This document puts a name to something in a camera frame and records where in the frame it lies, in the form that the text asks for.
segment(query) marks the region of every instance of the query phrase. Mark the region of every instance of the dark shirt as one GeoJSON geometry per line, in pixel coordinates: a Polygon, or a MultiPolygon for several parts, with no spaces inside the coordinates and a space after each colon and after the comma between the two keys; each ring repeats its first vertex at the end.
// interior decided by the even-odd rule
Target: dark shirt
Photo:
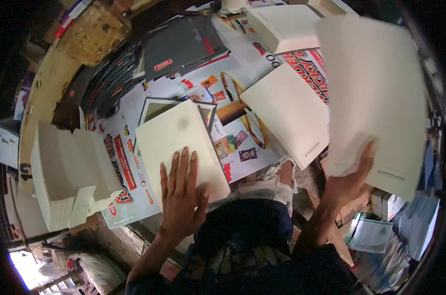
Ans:
{"type": "Polygon", "coordinates": [[[282,203],[231,202],[208,213],[172,283],[154,273],[126,294],[350,294],[354,281],[334,246],[290,254],[291,233],[282,203]]]}

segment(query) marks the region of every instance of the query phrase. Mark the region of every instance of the hand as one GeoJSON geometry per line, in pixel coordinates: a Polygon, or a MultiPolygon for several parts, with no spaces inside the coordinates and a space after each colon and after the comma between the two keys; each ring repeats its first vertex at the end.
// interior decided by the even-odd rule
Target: hand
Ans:
{"type": "Polygon", "coordinates": [[[188,169],[188,147],[182,151],[179,166],[179,152],[173,156],[171,172],[167,178],[164,162],[161,163],[162,214],[160,233],[172,239],[175,246],[189,236],[205,221],[210,187],[202,184],[196,188],[198,157],[196,151],[190,159],[188,169]]]}
{"type": "Polygon", "coordinates": [[[362,152],[357,171],[345,177],[329,177],[321,199],[328,198],[334,207],[340,209],[370,190],[372,186],[366,184],[365,180],[372,169],[375,152],[375,142],[371,141],[362,152]]]}

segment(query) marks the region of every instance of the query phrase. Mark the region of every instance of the person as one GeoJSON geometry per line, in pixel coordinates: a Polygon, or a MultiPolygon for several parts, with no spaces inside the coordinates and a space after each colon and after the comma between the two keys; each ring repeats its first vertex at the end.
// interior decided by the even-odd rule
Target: person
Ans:
{"type": "Polygon", "coordinates": [[[327,244],[327,236],[340,208],[370,189],[364,182],[374,154],[372,141],[355,173],[327,179],[320,203],[290,253],[291,200],[284,197],[293,192],[290,161],[278,165],[275,174],[249,184],[249,189],[243,187],[236,197],[228,197],[231,202],[210,210],[211,187],[196,187],[196,152],[191,154],[188,174],[188,148],[181,157],[175,152],[169,175],[161,163],[163,222],[129,273],[126,294],[352,293],[352,273],[334,246],[327,244]],[[179,242],[193,233],[188,261],[168,283],[159,270],[179,242]]]}

